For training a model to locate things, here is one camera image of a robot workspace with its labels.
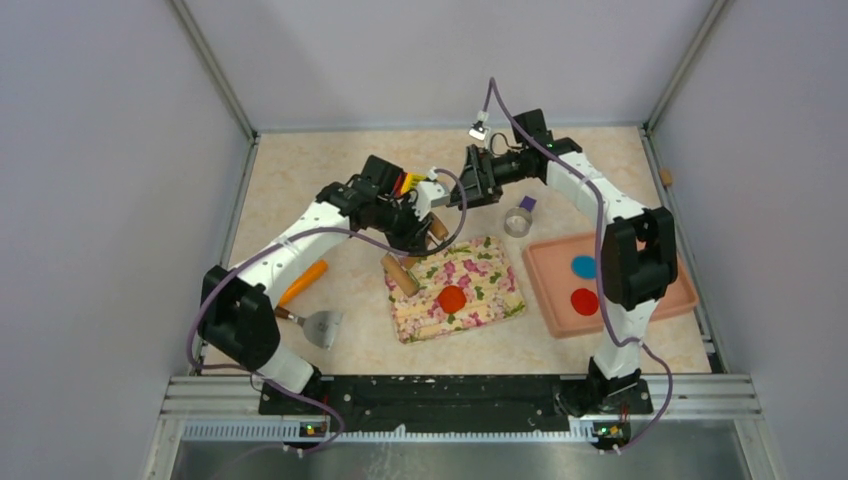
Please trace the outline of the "wooden dough roller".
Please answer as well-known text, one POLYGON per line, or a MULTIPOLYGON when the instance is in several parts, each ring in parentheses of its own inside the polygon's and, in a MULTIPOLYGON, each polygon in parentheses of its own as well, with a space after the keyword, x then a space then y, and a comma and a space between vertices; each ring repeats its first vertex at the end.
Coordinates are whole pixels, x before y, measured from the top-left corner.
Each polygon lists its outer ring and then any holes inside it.
MULTIPOLYGON (((424 240, 426 247, 434 247, 438 241, 448 238, 448 230, 444 223, 433 213, 429 214, 431 223, 425 232, 424 240)), ((419 290, 418 281, 411 275, 411 268, 415 266, 423 256, 396 256, 391 253, 385 254, 380 264, 386 277, 394 282, 401 293, 406 297, 414 296, 419 290)))

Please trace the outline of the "floral cutting board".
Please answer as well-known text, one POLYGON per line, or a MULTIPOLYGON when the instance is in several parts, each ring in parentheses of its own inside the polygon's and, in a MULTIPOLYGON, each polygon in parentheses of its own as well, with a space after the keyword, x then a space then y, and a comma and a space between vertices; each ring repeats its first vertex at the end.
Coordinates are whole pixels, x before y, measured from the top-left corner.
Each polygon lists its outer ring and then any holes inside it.
POLYGON ((458 242, 422 260, 381 260, 397 340, 413 344, 522 315, 527 303, 500 238, 458 242))

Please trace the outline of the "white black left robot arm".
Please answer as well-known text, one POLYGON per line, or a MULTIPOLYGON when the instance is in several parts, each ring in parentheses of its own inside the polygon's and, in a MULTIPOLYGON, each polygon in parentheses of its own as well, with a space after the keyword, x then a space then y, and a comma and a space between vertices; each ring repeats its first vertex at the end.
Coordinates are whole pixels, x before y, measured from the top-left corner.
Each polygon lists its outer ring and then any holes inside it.
POLYGON ((260 376, 294 396, 316 378, 317 368, 285 346, 275 309, 284 293, 333 248, 365 230, 384 234, 381 248, 407 256, 432 254, 426 239, 433 210, 451 201, 430 169, 408 191, 406 172, 371 155, 362 171, 317 192, 296 221, 267 246, 230 269, 210 268, 202 281, 201 304, 193 331, 229 359, 232 367, 260 376))

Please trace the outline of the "red dough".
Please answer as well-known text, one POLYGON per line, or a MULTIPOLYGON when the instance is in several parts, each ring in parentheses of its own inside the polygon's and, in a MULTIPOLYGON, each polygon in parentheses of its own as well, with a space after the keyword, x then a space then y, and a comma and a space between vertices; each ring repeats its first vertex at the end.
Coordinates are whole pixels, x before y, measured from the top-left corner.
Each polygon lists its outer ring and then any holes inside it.
POLYGON ((439 307, 447 314, 455 314, 462 310, 467 297, 462 288, 456 285, 445 286, 436 297, 439 307))

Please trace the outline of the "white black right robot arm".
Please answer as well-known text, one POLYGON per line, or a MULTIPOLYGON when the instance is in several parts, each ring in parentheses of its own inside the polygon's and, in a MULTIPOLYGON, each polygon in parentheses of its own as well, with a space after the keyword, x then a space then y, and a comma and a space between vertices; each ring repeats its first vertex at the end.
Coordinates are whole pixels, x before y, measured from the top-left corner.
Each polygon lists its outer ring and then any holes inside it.
POLYGON ((466 149, 452 205, 496 203, 504 186, 535 178, 594 221, 596 290, 605 339, 591 357, 587 398, 604 399, 634 387, 651 316, 678 278, 675 221, 665 207, 650 209, 615 187, 574 140, 554 138, 541 110, 511 120, 519 148, 501 155, 474 144, 466 149))

